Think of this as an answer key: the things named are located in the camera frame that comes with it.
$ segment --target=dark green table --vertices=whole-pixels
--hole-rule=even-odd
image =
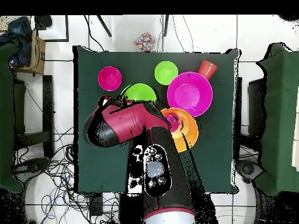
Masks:
[[[75,81],[78,79],[78,190],[124,192],[126,187],[128,143],[111,148],[93,148],[82,136],[84,122],[96,108],[99,96],[117,96],[132,83],[146,83],[154,88],[160,100],[168,105],[168,87],[158,83],[154,77],[156,65],[161,61],[172,61],[181,74],[197,72],[202,60],[208,60],[218,66],[210,79],[213,102],[202,116],[196,118],[198,126],[199,122],[201,123],[202,130],[191,151],[206,191],[236,192],[231,185],[231,161],[234,59],[237,56],[237,49],[226,54],[202,54],[93,52],[80,46],[74,47],[74,78]],[[107,92],[98,85],[98,73],[106,66],[116,67],[122,75],[122,84],[114,92]],[[180,153],[180,158],[183,165],[187,166],[189,153]]]

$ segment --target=cardboard box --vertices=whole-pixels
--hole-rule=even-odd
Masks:
[[[15,72],[44,74],[44,58],[45,58],[46,42],[36,36],[36,30],[32,32],[31,43],[31,62],[30,65],[14,68]]]
[[[1,16],[0,17],[0,30],[7,31],[8,23],[20,18],[21,16]],[[36,36],[36,30],[32,31],[31,43],[31,62],[30,65],[25,65],[18,68],[13,68],[15,72],[31,73],[31,74],[44,74],[44,59],[45,59],[46,42]]]

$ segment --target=white tile floor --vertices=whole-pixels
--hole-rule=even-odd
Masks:
[[[104,28],[96,16],[89,18],[91,34],[108,51],[140,51],[134,45],[134,40],[145,31],[149,31],[156,41],[162,31],[160,15],[123,15],[102,16],[112,33],[108,37]],[[192,51],[190,34],[182,15],[174,15],[169,18],[168,34],[164,39],[164,52],[182,52],[175,28],[185,51]],[[44,39],[64,39],[64,18],[53,16],[53,23],[60,23],[52,29],[41,32]],[[285,42],[292,50],[299,48],[298,23],[285,22],[277,15],[185,15],[186,23],[193,38],[194,51],[203,53],[224,53],[230,48],[238,48],[242,51],[239,59],[239,76],[243,77],[242,85],[242,124],[248,125],[248,97],[247,86],[252,80],[263,77],[262,70],[255,64],[261,60],[268,48],[274,42]],[[74,126],[73,116],[73,54],[72,45],[81,45],[94,51],[101,51],[99,45],[88,36],[88,27],[83,16],[68,16],[69,42],[47,42],[45,75],[53,76],[54,84],[54,123],[56,131],[63,133]],[[157,44],[154,51],[162,52],[162,37],[159,49]],[[37,104],[42,107],[42,77],[31,74],[18,73],[18,78],[27,84],[28,91],[32,94]],[[26,94],[25,99],[25,125],[27,132],[42,130],[42,113]],[[248,133],[248,127],[242,127],[242,133]],[[69,135],[62,138],[65,144],[72,143],[73,129]],[[26,158],[43,157],[41,145],[30,147]],[[212,194],[212,200],[216,206],[216,214],[219,224],[253,224],[255,215],[255,193],[251,185],[243,183],[239,175],[235,177],[235,184],[239,192],[235,195]],[[50,195],[55,185],[46,175],[40,175],[33,179],[27,189],[26,210],[29,219],[35,219],[38,223],[44,218],[41,207],[46,207],[46,200],[41,205],[41,199]],[[106,199],[114,195],[107,193]],[[67,206],[55,206],[51,214],[57,215],[55,219],[46,219],[44,224],[57,224],[57,219],[62,217]],[[60,224],[88,224],[80,212],[72,209],[65,214]]]

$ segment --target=blue cloth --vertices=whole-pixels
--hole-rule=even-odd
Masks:
[[[13,67],[21,67],[31,62],[32,30],[28,18],[22,16],[8,24],[8,32],[0,36],[0,46],[13,43],[19,51],[10,57]]]

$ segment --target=power cord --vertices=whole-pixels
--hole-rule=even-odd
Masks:
[[[89,23],[88,23],[88,20],[87,20],[87,18],[86,18],[85,15],[84,15],[84,18],[85,18],[85,21],[86,21],[87,26],[88,26],[88,33],[89,33],[89,36],[90,36],[95,42],[97,42],[97,43],[99,44],[99,46],[101,47],[101,49],[102,49],[103,51],[105,51],[104,48],[102,47],[102,45],[101,45],[95,38],[93,38],[93,37],[91,36],[91,29],[90,29],[90,27],[89,27]]]
[[[191,41],[192,41],[192,51],[194,52],[194,46],[193,46],[193,39],[192,39],[192,35],[191,35],[191,32],[190,32],[190,30],[189,30],[189,28],[188,28],[188,25],[187,25],[187,23],[186,23],[186,20],[185,20],[185,17],[184,17],[184,15],[183,15],[183,18],[184,18],[184,22],[185,22],[185,24],[186,24],[186,27],[187,27],[187,29],[188,29],[188,31],[189,31],[189,34],[190,34],[190,36],[191,36]]]
[[[173,17],[173,15],[172,15],[172,20],[173,20],[173,25],[174,25],[174,27],[175,27],[175,18]],[[178,34],[177,34],[177,32],[176,32],[176,28],[175,28],[175,35],[176,35],[176,37],[178,38],[178,41],[180,42],[179,37],[178,37]],[[180,46],[182,47],[183,51],[185,52],[184,47],[182,46],[182,43],[181,43],[181,42],[180,42]]]

